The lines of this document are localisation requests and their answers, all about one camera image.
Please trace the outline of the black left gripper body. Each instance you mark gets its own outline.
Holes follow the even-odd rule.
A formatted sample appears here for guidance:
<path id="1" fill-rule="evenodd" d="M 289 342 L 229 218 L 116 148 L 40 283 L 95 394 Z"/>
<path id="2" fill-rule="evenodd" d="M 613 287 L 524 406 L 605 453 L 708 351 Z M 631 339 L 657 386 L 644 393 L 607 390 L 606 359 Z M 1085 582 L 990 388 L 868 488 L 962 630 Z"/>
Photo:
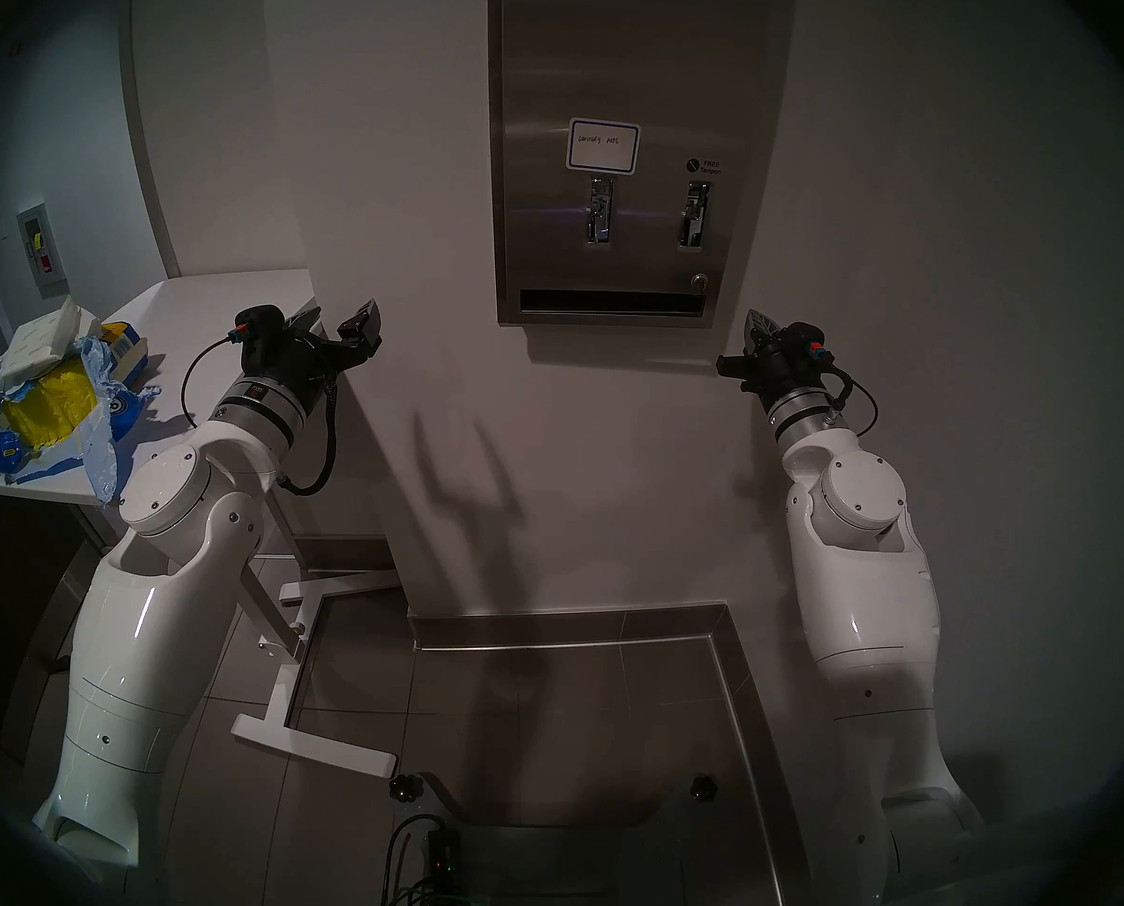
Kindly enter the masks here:
<path id="1" fill-rule="evenodd" d="M 283 328 L 256 328 L 255 377 L 272 380 L 291 393 L 299 405 L 318 404 L 326 395 L 334 400 L 337 379 L 355 362 L 344 362 L 341 339 Z"/>

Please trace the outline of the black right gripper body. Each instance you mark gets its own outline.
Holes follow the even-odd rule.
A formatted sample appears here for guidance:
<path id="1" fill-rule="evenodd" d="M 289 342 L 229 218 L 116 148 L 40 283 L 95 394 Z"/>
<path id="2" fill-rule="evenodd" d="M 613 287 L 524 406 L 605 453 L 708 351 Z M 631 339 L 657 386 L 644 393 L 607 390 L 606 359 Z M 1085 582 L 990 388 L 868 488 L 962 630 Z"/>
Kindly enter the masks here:
<path id="1" fill-rule="evenodd" d="M 799 389 L 824 390 L 823 354 L 818 341 L 772 341 L 744 354 L 743 393 L 755 395 L 764 406 L 776 406 Z"/>

